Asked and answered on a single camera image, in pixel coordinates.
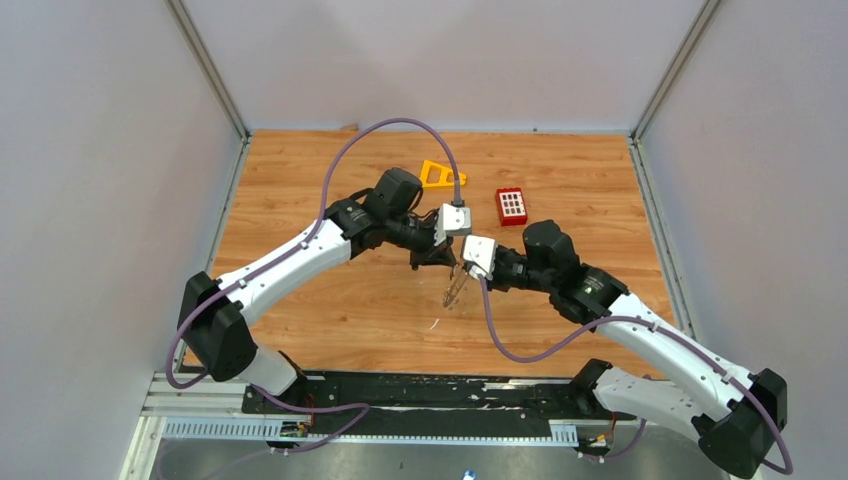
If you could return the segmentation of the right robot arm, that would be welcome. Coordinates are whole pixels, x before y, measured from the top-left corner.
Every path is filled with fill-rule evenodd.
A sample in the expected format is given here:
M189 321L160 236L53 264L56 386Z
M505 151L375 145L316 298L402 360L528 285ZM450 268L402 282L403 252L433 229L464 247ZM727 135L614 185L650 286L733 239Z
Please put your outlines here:
M485 293L512 288L547 294L550 304L578 328L534 356L508 351L483 301L487 328L501 353L519 363L541 361L584 333L598 333L627 348L665 375L665 382L636 377L598 359L574 377L571 403L584 417L603 410L625 413L694 441L726 473L750 479L765 466L790 475L792 458L782 436L788 420L786 381L758 373L710 351L654 313L622 281L580 260L571 238L552 220L522 234L524 249L492 239L470 240L470 261Z

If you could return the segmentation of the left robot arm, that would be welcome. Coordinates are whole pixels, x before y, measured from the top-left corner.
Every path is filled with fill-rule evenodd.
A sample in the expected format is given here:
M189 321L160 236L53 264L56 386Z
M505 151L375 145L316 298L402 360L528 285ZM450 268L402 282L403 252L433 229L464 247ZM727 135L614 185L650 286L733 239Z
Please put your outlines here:
M205 272L190 277L178 333L205 375L254 384L279 411L298 411L307 390L299 370L285 354L258 345L251 326L310 279L385 243L409 251L412 269L456 266L452 239L469 231L470 211L459 200L421 217L414 209L422 194L417 177L391 168L375 187L333 202L305 231L259 260L218 279Z

